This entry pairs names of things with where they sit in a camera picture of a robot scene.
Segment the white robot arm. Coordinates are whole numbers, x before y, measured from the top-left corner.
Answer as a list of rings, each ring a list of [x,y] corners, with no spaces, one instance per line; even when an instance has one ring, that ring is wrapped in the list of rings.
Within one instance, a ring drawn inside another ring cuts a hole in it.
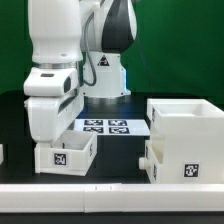
[[[131,0],[28,0],[28,25],[33,66],[24,93],[35,142],[55,142],[85,99],[130,94],[121,54],[137,36]]]

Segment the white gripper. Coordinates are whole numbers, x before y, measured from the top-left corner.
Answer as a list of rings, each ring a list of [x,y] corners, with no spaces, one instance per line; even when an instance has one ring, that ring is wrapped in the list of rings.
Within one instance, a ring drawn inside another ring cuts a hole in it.
[[[53,143],[83,110],[84,96],[72,92],[62,97],[30,97],[25,105],[33,140]]]

